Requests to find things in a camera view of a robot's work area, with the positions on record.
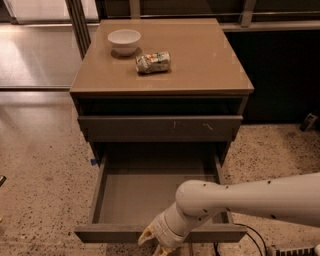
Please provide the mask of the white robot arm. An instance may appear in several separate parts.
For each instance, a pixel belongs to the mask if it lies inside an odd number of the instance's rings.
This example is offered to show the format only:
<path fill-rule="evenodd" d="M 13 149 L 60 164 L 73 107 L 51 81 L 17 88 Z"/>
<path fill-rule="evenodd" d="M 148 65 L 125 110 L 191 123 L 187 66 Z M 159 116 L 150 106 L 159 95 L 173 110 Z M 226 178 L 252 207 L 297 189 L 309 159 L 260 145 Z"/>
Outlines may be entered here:
<path fill-rule="evenodd" d="M 317 173 L 233 185 L 188 180 L 176 190 L 175 202 L 144 229 L 138 243 L 155 239 L 158 246 L 152 256 L 167 256 L 192 230 L 225 211 L 319 227 L 319 182 Z"/>

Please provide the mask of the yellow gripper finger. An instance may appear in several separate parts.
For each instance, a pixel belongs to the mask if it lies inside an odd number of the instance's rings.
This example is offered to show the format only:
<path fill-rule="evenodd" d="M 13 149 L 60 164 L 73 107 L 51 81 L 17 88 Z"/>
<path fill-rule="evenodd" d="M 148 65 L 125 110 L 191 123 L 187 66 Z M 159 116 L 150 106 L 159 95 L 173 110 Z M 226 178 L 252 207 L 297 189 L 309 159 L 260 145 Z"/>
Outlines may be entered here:
<path fill-rule="evenodd" d="M 147 226 L 142 232 L 141 236 L 138 239 L 138 245 L 142 246 L 146 241 L 152 240 L 155 238 L 155 230 L 153 224 Z"/>
<path fill-rule="evenodd" d="M 166 248 L 158 244 L 152 256 L 168 256 L 170 253 L 174 251 L 175 251 L 175 248 Z"/>

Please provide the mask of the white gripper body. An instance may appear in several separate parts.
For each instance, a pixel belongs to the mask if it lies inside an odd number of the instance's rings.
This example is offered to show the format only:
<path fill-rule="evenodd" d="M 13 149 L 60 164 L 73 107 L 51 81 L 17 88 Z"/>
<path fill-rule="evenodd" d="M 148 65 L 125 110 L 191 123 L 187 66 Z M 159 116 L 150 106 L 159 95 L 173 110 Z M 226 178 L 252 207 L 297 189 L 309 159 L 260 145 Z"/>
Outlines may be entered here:
<path fill-rule="evenodd" d="M 182 236 L 176 235 L 168 226 L 165 215 L 158 214 L 152 222 L 155 238 L 165 248 L 174 249 L 180 247 L 184 241 Z"/>

